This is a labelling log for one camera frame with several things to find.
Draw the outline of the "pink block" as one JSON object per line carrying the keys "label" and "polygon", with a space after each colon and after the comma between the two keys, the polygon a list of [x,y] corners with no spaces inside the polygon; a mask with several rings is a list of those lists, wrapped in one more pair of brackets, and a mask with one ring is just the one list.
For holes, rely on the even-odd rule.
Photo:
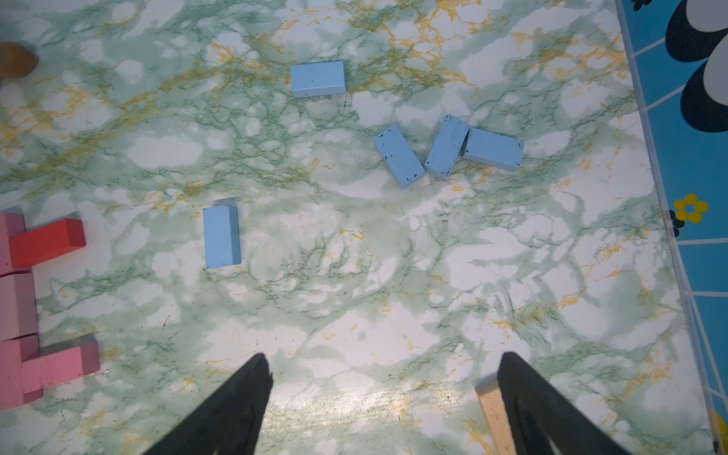
{"label": "pink block", "polygon": [[1,404],[2,411],[24,406],[43,397],[43,391],[23,391],[22,364],[37,358],[37,334],[1,342]]}
{"label": "pink block", "polygon": [[15,267],[11,259],[11,238],[26,231],[24,215],[13,212],[0,214],[0,276],[30,271],[27,267]]}
{"label": "pink block", "polygon": [[33,274],[21,272],[1,278],[1,340],[38,333]]}
{"label": "pink block", "polygon": [[23,392],[41,391],[92,375],[99,369],[100,352],[97,341],[40,356],[22,364]]}

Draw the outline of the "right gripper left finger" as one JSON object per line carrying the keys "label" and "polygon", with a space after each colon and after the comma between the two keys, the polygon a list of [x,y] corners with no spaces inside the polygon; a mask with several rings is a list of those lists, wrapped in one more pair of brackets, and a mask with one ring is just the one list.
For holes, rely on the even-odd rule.
{"label": "right gripper left finger", "polygon": [[272,387],[267,358],[259,353],[147,452],[254,453]]}

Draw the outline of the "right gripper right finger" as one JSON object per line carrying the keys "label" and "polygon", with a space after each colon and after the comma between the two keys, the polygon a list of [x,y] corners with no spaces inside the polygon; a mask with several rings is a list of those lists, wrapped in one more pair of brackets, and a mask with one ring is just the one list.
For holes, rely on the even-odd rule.
{"label": "right gripper right finger", "polygon": [[558,390],[514,352],[502,356],[498,383],[519,454],[625,454]]}

